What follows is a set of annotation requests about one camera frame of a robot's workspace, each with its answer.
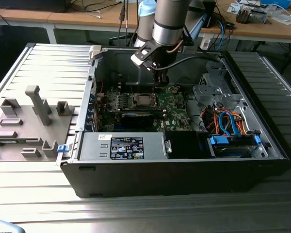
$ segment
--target sticker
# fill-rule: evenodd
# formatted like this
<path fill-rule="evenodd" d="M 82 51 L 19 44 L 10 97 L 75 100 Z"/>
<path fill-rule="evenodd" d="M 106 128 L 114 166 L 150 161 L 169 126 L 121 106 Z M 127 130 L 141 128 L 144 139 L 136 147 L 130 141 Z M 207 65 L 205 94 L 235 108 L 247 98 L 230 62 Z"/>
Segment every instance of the sticker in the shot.
<path fill-rule="evenodd" d="M 98 140 L 111 140 L 112 134 L 99 134 Z"/>
<path fill-rule="evenodd" d="M 111 159 L 144 159 L 142 137 L 111 137 Z"/>
<path fill-rule="evenodd" d="M 117 152 L 117 147 L 111 147 L 111 153 Z"/>

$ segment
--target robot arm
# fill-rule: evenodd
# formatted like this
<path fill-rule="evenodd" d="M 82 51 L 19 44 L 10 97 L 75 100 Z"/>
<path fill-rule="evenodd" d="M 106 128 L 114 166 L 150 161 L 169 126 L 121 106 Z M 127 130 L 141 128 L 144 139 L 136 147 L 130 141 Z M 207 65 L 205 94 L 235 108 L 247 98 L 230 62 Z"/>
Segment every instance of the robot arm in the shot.
<path fill-rule="evenodd" d="M 137 66 L 143 65 L 152 71 L 155 88 L 169 83 L 167 69 L 158 69 L 176 60 L 180 46 L 193 45 L 191 35 L 196 38 L 206 20 L 206 16 L 202 15 L 190 32 L 183 32 L 190 3 L 191 0 L 157 0 L 153 30 L 149 27 L 150 17 L 140 20 L 138 43 L 140 40 L 145 43 L 132 55 L 131 60 Z"/>

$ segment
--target connector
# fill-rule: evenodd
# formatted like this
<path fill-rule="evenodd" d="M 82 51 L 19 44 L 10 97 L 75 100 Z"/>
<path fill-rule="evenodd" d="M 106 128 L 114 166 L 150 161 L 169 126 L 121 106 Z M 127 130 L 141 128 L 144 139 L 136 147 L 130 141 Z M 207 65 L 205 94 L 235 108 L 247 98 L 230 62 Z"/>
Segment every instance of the connector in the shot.
<path fill-rule="evenodd" d="M 123 22 L 125 19 L 125 6 L 122 6 L 121 13 L 120 13 L 120 21 Z"/>

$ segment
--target blue clip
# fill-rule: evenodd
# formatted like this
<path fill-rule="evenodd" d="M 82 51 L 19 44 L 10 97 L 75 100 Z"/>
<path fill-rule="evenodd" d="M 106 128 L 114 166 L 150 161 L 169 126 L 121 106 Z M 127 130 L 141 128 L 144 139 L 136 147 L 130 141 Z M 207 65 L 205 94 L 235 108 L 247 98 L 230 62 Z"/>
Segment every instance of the blue clip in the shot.
<path fill-rule="evenodd" d="M 69 152 L 69 145 L 59 145 L 57 148 L 58 153 L 64 153 L 64 152 Z"/>
<path fill-rule="evenodd" d="M 254 136 L 254 140 L 255 140 L 258 144 L 261 143 L 261 138 L 260 138 L 258 135 L 255 135 L 255 136 Z"/>
<path fill-rule="evenodd" d="M 215 135 L 210 138 L 210 142 L 212 145 L 215 144 L 228 144 L 228 139 L 225 136 Z"/>

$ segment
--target desk leg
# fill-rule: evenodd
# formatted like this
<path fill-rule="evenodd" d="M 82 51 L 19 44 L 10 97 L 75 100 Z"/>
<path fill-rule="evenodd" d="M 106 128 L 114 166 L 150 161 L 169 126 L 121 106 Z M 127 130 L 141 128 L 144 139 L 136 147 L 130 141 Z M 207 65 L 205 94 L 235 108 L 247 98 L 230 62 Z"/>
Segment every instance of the desk leg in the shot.
<path fill-rule="evenodd" d="M 54 25 L 47 24 L 47 25 L 45 25 L 44 28 L 47 30 L 47 33 L 48 33 L 49 43 L 50 44 L 57 44 L 56 36 L 55 36 L 55 32 L 54 32 Z"/>

